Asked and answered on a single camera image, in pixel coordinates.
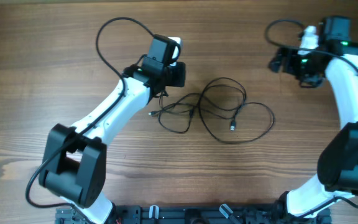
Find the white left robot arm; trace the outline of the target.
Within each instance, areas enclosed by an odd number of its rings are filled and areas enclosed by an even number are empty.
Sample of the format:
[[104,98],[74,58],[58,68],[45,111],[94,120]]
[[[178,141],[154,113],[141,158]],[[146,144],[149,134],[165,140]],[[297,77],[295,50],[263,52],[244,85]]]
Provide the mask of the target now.
[[183,87],[182,40],[155,34],[149,52],[125,68],[115,89],[90,114],[48,134],[39,184],[88,223],[110,221],[114,204],[102,191],[107,148],[126,123],[166,87]]

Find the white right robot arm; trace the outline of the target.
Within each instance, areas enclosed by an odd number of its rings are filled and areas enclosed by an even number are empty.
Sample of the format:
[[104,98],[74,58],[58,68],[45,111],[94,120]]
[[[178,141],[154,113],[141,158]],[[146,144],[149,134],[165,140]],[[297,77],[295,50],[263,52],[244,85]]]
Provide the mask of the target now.
[[321,153],[317,173],[285,194],[285,211],[293,220],[315,218],[337,202],[358,208],[358,43],[350,37],[351,21],[328,16],[319,26],[297,26],[300,45],[278,43],[269,69],[293,75],[302,88],[329,82],[340,130]]

